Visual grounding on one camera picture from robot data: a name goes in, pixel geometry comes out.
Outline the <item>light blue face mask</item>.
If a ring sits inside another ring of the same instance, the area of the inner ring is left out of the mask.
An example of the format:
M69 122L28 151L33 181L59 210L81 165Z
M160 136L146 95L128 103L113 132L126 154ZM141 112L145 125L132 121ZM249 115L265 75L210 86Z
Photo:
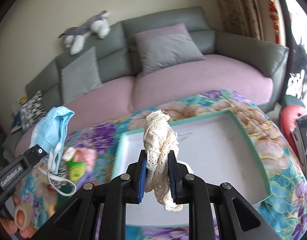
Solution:
M51 187L65 197L70 197L76 192L76 185L71 180L58 175L68 124L74 114L72 110L64 106L52 108L34 127L30 141L30 147L38 146L47 154L42 158L47 168L37 167L37 169L48 178ZM64 193L54 184L56 181L70 184L72 191Z

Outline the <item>green tissue pack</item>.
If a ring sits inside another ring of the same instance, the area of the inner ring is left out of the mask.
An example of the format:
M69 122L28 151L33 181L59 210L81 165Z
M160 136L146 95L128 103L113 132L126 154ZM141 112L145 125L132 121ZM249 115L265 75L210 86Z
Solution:
M69 180L76 184L85 174L86 165L82 161L68 163Z

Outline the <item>cream lace scrunchie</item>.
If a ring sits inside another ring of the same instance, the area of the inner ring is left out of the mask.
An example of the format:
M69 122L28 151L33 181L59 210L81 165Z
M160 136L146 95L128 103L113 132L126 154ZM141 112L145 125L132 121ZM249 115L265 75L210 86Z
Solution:
M169 185L168 154L174 151L179 154L177 133L169 125L170 116L161 109L150 113L146 117L143 143L146 160L145 192L153 192L159 204L166 211L181 211L182 204L175 204Z

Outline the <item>pink white fluffy cloth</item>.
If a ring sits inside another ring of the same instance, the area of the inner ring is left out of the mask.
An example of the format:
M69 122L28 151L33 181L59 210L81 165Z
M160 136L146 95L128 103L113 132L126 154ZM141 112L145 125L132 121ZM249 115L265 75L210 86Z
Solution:
M62 159L66 162L83 162L87 172L92 172L96 162L97 153L90 148L73 148L69 147L62 155Z

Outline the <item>leopard print scrunchie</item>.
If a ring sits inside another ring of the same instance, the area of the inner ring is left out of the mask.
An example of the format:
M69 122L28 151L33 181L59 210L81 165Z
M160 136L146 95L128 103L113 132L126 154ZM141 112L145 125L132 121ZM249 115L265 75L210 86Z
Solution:
M47 174L49 184L57 190L62 189L63 186L66 186L68 183L68 166L65 161L60 162L60 166L58 167L58 173L48 173Z

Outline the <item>blue item behind pillow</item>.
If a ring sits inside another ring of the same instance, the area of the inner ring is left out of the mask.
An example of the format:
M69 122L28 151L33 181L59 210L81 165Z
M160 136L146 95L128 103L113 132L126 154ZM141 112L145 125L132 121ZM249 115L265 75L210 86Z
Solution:
M18 112L13 119L12 125L11 125L11 134L22 130L22 123L21 123L21 116L20 112Z

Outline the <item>black white patterned pillow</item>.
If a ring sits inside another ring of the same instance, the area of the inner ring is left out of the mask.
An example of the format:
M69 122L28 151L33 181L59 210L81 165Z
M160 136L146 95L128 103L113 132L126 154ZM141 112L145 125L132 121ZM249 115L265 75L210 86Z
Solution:
M23 131L29 130L46 115L43 106L42 92L39 90L19 111Z

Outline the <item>teal white tray box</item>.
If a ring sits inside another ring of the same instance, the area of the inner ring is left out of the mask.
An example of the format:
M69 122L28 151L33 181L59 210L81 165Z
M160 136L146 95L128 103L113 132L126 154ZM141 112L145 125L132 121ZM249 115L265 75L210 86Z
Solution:
M228 110L171 122L178 135L178 160L187 163L206 183L230 183L251 205L271 196L269 179L256 149L241 124ZM166 211L153 192L139 205L128 204L129 226L174 227L189 223L189 206Z

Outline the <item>beige tape roll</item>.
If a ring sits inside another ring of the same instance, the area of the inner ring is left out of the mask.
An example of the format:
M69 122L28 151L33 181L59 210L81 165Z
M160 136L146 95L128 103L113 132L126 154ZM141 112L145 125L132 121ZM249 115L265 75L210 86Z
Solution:
M33 208L30 203L21 203L15 206L14 222L19 230L26 229L30 223Z

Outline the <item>grey pillow left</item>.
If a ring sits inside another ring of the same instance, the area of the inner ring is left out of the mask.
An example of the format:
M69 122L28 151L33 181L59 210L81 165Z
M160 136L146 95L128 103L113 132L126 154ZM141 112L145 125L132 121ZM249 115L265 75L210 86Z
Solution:
M95 47L90 48L61 70L64 105L102 86Z

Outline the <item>pink sofa seat cover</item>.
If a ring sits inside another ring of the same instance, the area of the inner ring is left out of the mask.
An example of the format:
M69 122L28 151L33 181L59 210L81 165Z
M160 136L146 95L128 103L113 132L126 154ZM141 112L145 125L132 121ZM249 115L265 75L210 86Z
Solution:
M71 102L70 132L145 109L217 89L232 89L257 105L268 103L273 81L253 66L221 55L178 64L147 76L134 74L120 51L98 62L102 87Z

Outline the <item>floral quilted blanket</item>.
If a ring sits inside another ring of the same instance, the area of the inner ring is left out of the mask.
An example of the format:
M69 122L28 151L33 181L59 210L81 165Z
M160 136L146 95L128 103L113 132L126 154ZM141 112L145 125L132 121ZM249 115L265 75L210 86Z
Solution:
M109 181L115 150L122 133L142 128L146 116L162 109L171 120L181 120L228 109L252 140L269 178L272 194L256 210L283 239L300 239L307 230L307 181L300 162L278 127L254 103L233 90L211 90L176 101L166 100L132 108L133 89L95 90L70 105L75 112L67 146L97 152L92 178Z

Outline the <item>husky plush toy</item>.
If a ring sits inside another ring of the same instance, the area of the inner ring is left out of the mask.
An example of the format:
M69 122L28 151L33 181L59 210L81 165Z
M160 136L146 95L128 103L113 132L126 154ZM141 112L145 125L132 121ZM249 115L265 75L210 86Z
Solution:
M62 39L65 48L70 50L70 55L76 55L83 49L86 38L97 35L98 38L104 39L109 34L111 27L108 16L109 11L104 10L80 26L66 29L58 38Z

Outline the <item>red plastic stool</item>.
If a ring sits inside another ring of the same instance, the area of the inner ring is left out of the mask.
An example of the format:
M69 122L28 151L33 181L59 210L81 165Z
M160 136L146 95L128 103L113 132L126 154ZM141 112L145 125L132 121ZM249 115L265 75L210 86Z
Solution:
M288 105L282 109L279 117L280 130L299 160L300 156L292 132L296 127L296 119L303 115L307 115L307 109L305 107L299 105Z

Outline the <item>grey sofa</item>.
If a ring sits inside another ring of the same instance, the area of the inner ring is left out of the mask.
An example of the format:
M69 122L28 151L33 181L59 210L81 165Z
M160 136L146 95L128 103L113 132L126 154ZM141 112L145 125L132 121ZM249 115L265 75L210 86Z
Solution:
M65 50L25 91L42 94L46 111L65 105L74 116L70 132L194 94L231 89L262 111L280 96L289 50L285 46L211 29L201 7L175 9L120 21L109 34L85 40L76 55ZM64 98L61 77L76 64L95 60L102 86L79 98Z

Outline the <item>grey purple pillow right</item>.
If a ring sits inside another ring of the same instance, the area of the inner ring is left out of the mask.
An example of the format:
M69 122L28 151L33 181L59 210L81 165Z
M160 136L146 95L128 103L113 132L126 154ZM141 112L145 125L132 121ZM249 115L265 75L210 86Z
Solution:
M204 59L185 24L136 33L133 36L143 74L163 68Z

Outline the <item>beige patterned curtain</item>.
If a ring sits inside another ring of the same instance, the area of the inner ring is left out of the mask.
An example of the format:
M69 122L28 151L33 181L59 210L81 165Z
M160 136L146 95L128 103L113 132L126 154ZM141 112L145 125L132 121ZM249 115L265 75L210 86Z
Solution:
M258 40L264 39L257 0L217 0L225 31Z

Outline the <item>red hanging decoration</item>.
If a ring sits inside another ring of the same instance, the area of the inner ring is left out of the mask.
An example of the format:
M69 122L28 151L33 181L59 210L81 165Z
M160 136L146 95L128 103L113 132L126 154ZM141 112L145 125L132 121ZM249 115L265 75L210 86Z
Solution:
M273 28L275 30L275 43L281 44L279 15L275 4L275 0L268 0L268 3L269 3L269 17L273 21Z

